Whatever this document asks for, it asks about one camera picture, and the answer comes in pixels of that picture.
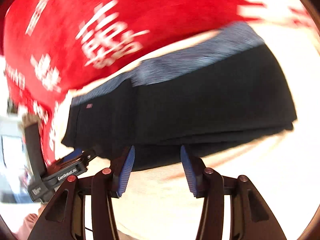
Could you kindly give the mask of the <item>person's pink sleeved forearm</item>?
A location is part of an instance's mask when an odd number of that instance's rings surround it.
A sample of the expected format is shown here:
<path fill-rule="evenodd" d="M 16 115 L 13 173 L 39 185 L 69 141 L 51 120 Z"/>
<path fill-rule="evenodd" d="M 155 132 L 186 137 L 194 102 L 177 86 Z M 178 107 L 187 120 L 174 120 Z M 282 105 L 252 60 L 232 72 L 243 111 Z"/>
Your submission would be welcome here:
<path fill-rule="evenodd" d="M 24 218 L 23 224 L 21 225 L 19 230 L 16 233 L 14 233 L 16 239 L 27 240 L 38 218 L 39 216 L 35 213 L 28 214 Z"/>

